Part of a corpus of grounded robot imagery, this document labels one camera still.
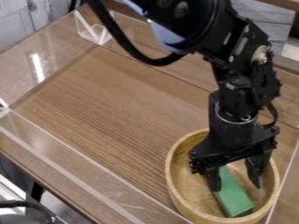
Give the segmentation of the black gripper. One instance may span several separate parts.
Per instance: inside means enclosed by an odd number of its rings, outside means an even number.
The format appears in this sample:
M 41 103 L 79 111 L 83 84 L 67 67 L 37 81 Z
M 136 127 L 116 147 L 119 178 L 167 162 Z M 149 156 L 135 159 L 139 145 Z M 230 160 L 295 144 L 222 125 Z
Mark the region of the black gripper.
M 260 176 L 270 163 L 280 132 L 276 122 L 262 125 L 258 112 L 248 120 L 228 115 L 220 107 L 219 93 L 210 95 L 210 132 L 188 152 L 191 172 L 205 175 L 210 189 L 220 190 L 220 167 L 246 160 L 247 177 L 260 188 Z

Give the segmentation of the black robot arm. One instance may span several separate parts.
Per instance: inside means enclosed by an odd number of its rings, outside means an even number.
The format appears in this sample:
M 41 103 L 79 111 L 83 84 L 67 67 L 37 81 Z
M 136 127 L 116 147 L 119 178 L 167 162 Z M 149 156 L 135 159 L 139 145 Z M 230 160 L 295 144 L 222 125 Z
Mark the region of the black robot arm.
M 258 123 L 259 111 L 276 112 L 282 82 L 268 36 L 236 12 L 231 0 L 132 0 L 152 22 L 153 35 L 173 53 L 200 53 L 219 89 L 210 94 L 210 133 L 189 150 L 191 171 L 222 188 L 220 167 L 243 159 L 255 186 L 276 148 L 279 128 Z

